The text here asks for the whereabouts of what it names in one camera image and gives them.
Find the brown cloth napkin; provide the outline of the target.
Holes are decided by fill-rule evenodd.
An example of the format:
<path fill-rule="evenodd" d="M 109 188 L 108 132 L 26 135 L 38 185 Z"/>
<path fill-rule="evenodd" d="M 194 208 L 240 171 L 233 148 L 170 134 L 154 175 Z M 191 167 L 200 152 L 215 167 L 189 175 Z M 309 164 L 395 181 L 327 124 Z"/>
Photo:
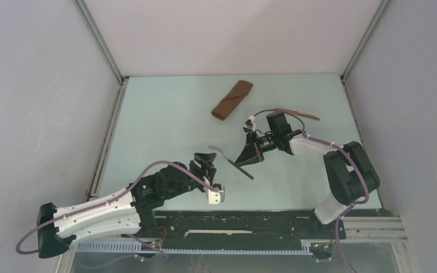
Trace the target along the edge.
<path fill-rule="evenodd" d="M 211 111 L 211 115 L 221 121 L 227 119 L 235 108 L 252 90 L 253 83 L 239 80 L 230 92 Z"/>

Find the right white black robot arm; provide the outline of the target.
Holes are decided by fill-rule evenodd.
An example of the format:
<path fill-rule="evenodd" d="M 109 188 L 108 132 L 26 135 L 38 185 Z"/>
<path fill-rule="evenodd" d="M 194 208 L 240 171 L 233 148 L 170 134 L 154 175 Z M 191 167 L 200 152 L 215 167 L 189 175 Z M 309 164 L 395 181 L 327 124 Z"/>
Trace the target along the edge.
<path fill-rule="evenodd" d="M 264 161 L 268 151 L 279 150 L 289 155 L 305 156 L 323 164 L 330 189 L 325 200 L 313 209 L 315 218 L 308 222 L 308 230 L 316 238 L 322 238 L 331 230 L 331 222 L 345 216 L 358 204 L 369 201 L 370 194 L 380 186 L 380 179 L 363 146 L 349 142 L 342 146 L 312 137 L 301 129 L 293 130 L 287 116 L 300 117 L 288 110 L 266 109 L 269 130 L 261 133 L 255 124 L 256 114 L 245 122 L 244 148 L 234 161 L 238 169 Z"/>

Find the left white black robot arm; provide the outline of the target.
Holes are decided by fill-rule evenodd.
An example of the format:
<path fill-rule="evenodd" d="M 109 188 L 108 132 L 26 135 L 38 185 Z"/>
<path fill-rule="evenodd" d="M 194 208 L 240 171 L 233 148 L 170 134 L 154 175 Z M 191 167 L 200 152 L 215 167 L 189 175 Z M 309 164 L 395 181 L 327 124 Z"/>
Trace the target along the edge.
<path fill-rule="evenodd" d="M 224 197 L 220 184 L 214 184 L 215 153 L 195 153 L 189 166 L 166 162 L 154 174 L 92 201 L 58 208 L 49 202 L 38 213 L 38 256 L 52 258 L 67 252 L 81 242 L 121 234 L 155 234 L 157 221 L 154 209 L 167 200 L 198 189 L 210 204 L 219 204 Z"/>

